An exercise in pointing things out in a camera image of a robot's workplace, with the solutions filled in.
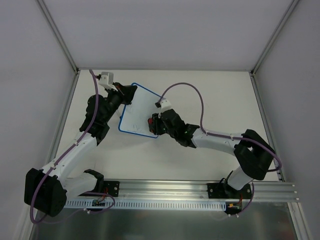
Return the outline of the red whiteboard eraser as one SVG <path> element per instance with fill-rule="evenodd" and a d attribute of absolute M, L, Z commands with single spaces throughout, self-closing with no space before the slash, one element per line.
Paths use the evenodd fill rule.
<path fill-rule="evenodd" d="M 152 118 L 149 118 L 149 119 L 147 120 L 147 122 L 148 122 L 149 128 L 153 128 L 153 119 L 152 119 Z"/>

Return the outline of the blue framed whiteboard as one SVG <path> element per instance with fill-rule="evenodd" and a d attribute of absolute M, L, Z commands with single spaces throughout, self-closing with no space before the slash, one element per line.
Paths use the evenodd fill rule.
<path fill-rule="evenodd" d="M 118 130 L 126 134 L 156 139 L 158 135 L 150 132 L 148 119 L 152 114 L 159 112 L 156 102 L 161 96 L 136 82 L 131 86 L 137 88 L 131 104 L 123 108 Z"/>

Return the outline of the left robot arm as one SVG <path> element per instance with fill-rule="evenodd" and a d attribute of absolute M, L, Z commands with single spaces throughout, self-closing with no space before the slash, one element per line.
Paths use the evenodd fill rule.
<path fill-rule="evenodd" d="M 24 202 L 55 217 L 66 202 L 89 192 L 98 196 L 104 192 L 104 175 L 87 169 L 75 178 L 68 178 L 84 155 L 97 147 L 106 137 L 109 120 L 120 105 L 132 103 L 137 86 L 114 83 L 107 96 L 92 95 L 87 101 L 85 119 L 73 142 L 65 152 L 41 169 L 31 168 L 25 177 Z"/>

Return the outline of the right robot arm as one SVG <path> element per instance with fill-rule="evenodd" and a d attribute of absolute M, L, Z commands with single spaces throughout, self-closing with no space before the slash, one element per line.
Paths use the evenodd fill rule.
<path fill-rule="evenodd" d="M 168 134 L 183 147 L 213 149 L 234 156 L 239 167 L 215 189 L 228 198 L 240 196 L 251 181 L 262 181 L 274 158 L 275 151 L 251 129 L 234 138 L 223 138 L 220 133 L 205 133 L 199 125 L 185 123 L 173 109 L 152 114 L 147 124 L 152 134 Z"/>

